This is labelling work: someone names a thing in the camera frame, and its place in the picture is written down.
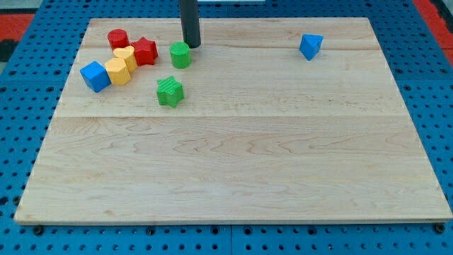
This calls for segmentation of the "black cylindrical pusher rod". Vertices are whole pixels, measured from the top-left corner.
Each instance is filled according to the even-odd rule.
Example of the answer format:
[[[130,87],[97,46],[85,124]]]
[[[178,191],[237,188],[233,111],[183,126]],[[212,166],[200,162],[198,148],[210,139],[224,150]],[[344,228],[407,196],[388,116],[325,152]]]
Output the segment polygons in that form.
[[[180,22],[184,42],[189,48],[201,46],[200,19],[197,0],[180,0]]]

